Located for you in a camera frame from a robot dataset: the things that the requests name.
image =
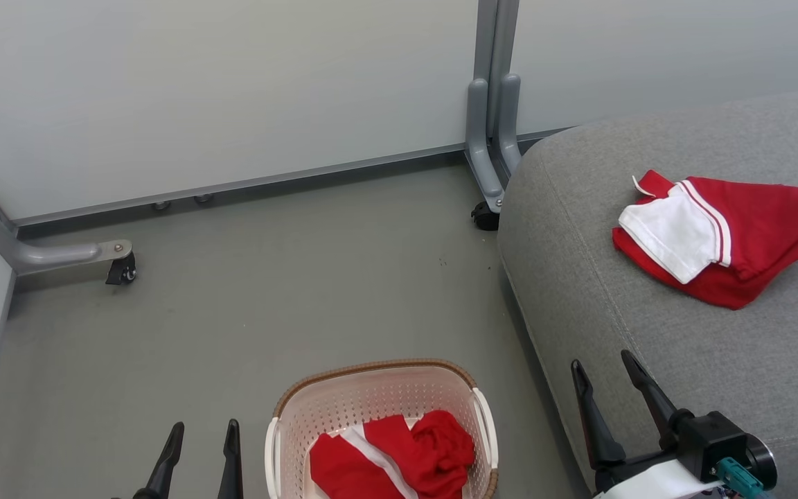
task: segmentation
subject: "gray fabric upholstery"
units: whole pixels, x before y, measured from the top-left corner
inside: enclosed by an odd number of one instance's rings
[[[778,497],[798,497],[798,262],[738,312],[653,281],[611,228],[649,168],[798,186],[798,94],[595,123],[535,145],[510,180],[498,241],[552,394],[592,482],[569,364],[580,359],[628,455],[658,433],[630,385],[633,350],[678,407],[722,411],[770,446]]]

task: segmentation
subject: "basket handle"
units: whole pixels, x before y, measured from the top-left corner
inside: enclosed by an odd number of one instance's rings
[[[267,428],[267,441],[263,444],[263,468],[267,475],[269,499],[279,499],[278,462],[276,461],[276,437],[279,418],[274,417]]]
[[[485,437],[488,439],[488,464],[491,465],[492,470],[497,470],[497,430],[495,430],[495,418],[491,417],[491,408],[488,407],[488,401],[485,400],[485,395],[479,391],[479,388],[472,389],[472,394],[476,405],[476,416],[479,418],[479,425],[485,428]]]

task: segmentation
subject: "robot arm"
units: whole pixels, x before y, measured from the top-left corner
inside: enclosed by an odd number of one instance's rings
[[[180,461],[180,451],[184,444],[184,424],[175,423],[165,441],[159,460],[152,469],[146,487],[138,490],[133,499],[168,499],[171,491],[171,475],[175,465]],[[224,440],[224,474],[221,477],[221,487],[218,490],[218,499],[242,499],[242,452],[240,450],[240,434],[238,434],[238,421],[231,419],[227,426],[227,436]]]
[[[627,458],[612,438],[580,361],[571,364],[589,466],[596,471],[598,499],[688,499],[729,489],[756,499],[778,482],[774,457],[763,442],[744,433],[718,411],[696,417],[678,410],[629,351],[621,359],[642,392],[661,438],[661,451]]]

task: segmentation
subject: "teal connector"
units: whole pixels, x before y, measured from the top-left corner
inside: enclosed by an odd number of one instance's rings
[[[716,477],[744,499],[757,499],[763,493],[763,483],[730,457],[722,458],[716,464]]]

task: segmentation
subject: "brown basket rim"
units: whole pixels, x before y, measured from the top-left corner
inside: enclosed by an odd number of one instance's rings
[[[491,476],[488,477],[488,487],[485,489],[485,495],[482,499],[491,499],[497,490],[497,468],[491,470]]]
[[[285,410],[285,405],[288,404],[288,401],[291,400],[291,398],[294,397],[294,395],[297,394],[297,392],[300,392],[301,389],[306,388],[307,386],[310,385],[314,385],[314,383],[319,383],[320,381],[326,381],[327,379],[334,379],[335,377],[364,373],[367,371],[396,369],[396,367],[442,367],[443,369],[450,370],[454,372],[457,376],[460,376],[461,379],[463,379],[463,382],[465,382],[470,389],[474,389],[476,387],[476,382],[474,379],[472,379],[470,373],[466,372],[462,367],[458,366],[457,364],[447,360],[397,359],[397,360],[381,360],[378,362],[367,362],[364,364],[357,364],[355,366],[341,367],[341,369],[333,369],[330,371],[326,371],[324,373],[319,373],[313,376],[307,376],[304,379],[301,379],[301,381],[292,385],[291,388],[285,390],[285,393],[282,395],[282,398],[279,399],[278,404],[276,404],[276,409],[273,410],[273,417],[282,417],[282,411]]]

